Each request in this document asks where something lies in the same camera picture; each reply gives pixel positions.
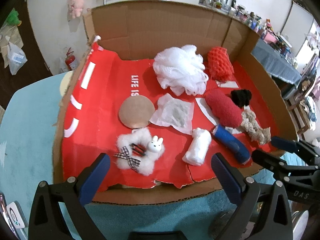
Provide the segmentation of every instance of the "blue foam handle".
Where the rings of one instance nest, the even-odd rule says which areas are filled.
[[[278,136],[271,137],[271,145],[273,147],[276,147],[280,150],[287,151],[289,153],[297,153],[298,152],[298,147],[297,147],[296,142],[282,139]]]
[[[110,169],[110,157],[107,154],[101,158],[79,189],[79,202],[82,206],[91,203],[100,184]]]
[[[222,142],[231,152],[240,164],[246,164],[250,159],[250,152],[236,137],[229,133],[220,124],[214,129],[214,137]]]
[[[223,187],[228,199],[231,203],[241,204],[241,187],[233,178],[227,167],[218,158],[217,154],[214,154],[211,158],[211,168],[216,174],[221,186]]]

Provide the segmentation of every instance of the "white cotton roll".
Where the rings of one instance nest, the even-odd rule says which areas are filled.
[[[200,166],[204,164],[204,159],[211,143],[209,131],[196,128],[192,131],[193,140],[182,160],[191,165]]]

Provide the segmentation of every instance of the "white cotton wool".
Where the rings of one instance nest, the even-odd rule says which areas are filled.
[[[205,156],[211,143],[211,134],[209,131],[196,128],[192,131],[193,140],[188,151],[182,160],[191,165],[200,166],[204,164]]]
[[[197,47],[171,47],[157,54],[153,69],[163,89],[170,87],[175,95],[203,95],[208,75],[203,72],[203,58],[196,54]]]
[[[146,148],[145,156],[133,155],[131,144],[142,145]],[[129,134],[122,134],[118,137],[117,147],[121,152],[122,147],[126,147],[130,158],[140,161],[140,164],[136,166],[136,172],[144,176],[149,176],[153,173],[155,161],[157,161],[165,151],[163,144],[163,138],[157,136],[151,136],[147,127],[137,129]],[[128,170],[132,167],[129,165],[128,159],[117,158],[116,165],[121,170]]]

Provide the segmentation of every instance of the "cardboard box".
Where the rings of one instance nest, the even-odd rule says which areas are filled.
[[[228,49],[231,62],[238,61],[259,89],[279,128],[279,136],[295,140],[297,133],[281,92],[262,65],[251,55],[258,35],[241,22],[210,9],[176,2],[153,0],[125,1],[92,9],[84,16],[89,40],[99,35],[100,46],[115,51],[123,60],[154,58],[166,48],[196,45],[197,53],[206,58],[214,46]],[[63,122],[70,96],[84,66],[87,55],[73,74],[58,115],[53,146],[54,182],[62,181],[61,142]],[[283,151],[275,151],[280,156]],[[257,164],[239,169],[244,176],[256,174]],[[115,204],[159,204],[206,195],[221,189],[217,179],[194,183],[177,189],[160,185],[152,189],[111,187],[97,193],[95,202]]]

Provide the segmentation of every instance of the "white board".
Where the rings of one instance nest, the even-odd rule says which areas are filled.
[[[283,36],[288,36],[292,45],[291,52],[296,56],[306,40],[313,23],[313,16],[300,5],[293,3],[287,22],[281,32]]]

